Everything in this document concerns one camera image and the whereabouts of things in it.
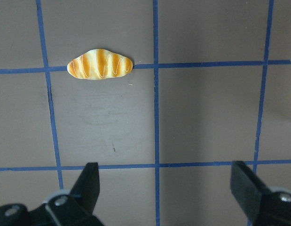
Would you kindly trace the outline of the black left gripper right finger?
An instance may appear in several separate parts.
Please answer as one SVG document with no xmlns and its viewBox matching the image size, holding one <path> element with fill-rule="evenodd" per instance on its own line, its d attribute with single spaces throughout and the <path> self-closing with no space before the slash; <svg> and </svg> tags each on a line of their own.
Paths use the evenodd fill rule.
<svg viewBox="0 0 291 226">
<path fill-rule="evenodd" d="M 232 162 L 230 190 L 253 226 L 291 226 L 291 191 L 267 186 L 244 161 Z"/>
</svg>

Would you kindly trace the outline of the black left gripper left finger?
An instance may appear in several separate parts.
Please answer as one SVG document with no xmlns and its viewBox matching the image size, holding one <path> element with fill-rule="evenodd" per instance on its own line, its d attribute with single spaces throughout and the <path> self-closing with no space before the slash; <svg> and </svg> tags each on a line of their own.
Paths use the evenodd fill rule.
<svg viewBox="0 0 291 226">
<path fill-rule="evenodd" d="M 87 163 L 70 192 L 52 197 L 45 210 L 55 226 L 98 226 L 93 215 L 98 197 L 98 163 Z"/>
</svg>

